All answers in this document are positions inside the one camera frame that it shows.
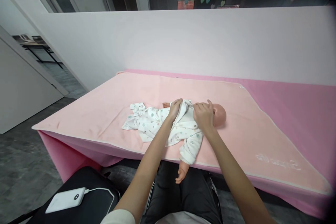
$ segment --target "gray floor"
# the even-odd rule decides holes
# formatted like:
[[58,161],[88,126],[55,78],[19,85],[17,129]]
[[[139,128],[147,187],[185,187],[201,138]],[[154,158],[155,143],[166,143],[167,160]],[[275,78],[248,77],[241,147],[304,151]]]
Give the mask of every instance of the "gray floor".
[[54,77],[54,79],[61,84],[69,94],[65,97],[78,99],[87,93],[82,85],[76,80],[76,78],[70,73],[64,64],[60,68],[56,63],[43,62],[40,64],[47,70],[47,72]]
[[[63,98],[20,125],[0,135],[0,224],[8,223],[41,205],[62,185],[58,172],[42,140],[31,127],[73,102]],[[125,190],[136,169],[123,165],[104,168],[111,179]],[[224,223],[244,223],[232,195],[218,192]],[[316,223],[300,211],[267,204],[278,223]]]

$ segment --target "baby onesie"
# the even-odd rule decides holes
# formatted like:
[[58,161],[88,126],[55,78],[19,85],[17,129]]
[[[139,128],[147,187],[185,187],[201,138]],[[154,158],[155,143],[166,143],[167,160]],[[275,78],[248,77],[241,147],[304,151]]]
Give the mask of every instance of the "baby onesie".
[[[170,108],[146,108],[143,103],[130,105],[134,114],[127,117],[124,130],[138,130],[143,142],[151,142],[169,114]],[[189,165],[195,162],[203,133],[194,120],[194,107],[190,100],[183,100],[173,122],[166,146],[172,146],[184,139],[180,147],[181,160]]]

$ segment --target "doll head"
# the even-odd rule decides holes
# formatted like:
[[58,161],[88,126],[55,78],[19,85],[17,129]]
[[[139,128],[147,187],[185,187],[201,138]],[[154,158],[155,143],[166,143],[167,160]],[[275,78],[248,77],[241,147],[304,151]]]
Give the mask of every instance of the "doll head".
[[217,103],[214,103],[213,104],[213,125],[217,128],[217,127],[220,127],[222,126],[225,121],[226,121],[226,111],[225,109],[217,104]]

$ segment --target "black pants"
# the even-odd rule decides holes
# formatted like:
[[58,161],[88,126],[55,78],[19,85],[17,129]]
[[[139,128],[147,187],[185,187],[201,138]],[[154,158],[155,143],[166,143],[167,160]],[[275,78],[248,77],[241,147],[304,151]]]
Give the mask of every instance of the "black pants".
[[179,165],[161,161],[152,197],[141,224],[154,224],[167,214],[186,211],[212,224],[221,224],[207,172],[190,167],[181,184],[175,184]]

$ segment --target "white door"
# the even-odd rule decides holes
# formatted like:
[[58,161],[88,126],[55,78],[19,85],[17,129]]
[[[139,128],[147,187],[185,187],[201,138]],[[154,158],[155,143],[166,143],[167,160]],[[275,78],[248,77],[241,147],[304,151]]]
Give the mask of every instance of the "white door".
[[63,95],[0,39],[0,134]]

